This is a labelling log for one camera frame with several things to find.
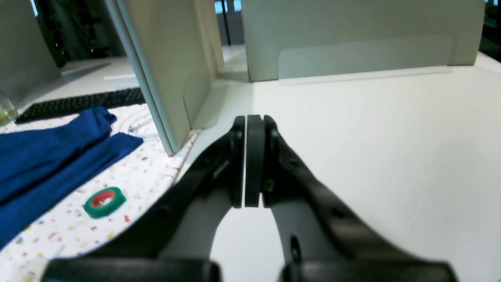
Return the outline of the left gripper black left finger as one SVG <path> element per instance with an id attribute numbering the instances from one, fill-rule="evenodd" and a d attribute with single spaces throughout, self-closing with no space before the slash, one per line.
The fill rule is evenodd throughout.
<path id="1" fill-rule="evenodd" d="M 220 282 L 216 229 L 243 200 L 245 117 L 208 146 L 180 181 L 126 231 L 85 255 L 54 259 L 43 282 Z"/>

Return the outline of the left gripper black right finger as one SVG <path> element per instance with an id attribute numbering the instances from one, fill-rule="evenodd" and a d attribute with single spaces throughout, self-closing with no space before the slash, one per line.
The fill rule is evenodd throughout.
<path id="1" fill-rule="evenodd" d="M 321 183 L 270 117 L 265 127 L 263 204 L 276 222 L 281 282 L 456 282 L 452 267 L 397 247 Z"/>

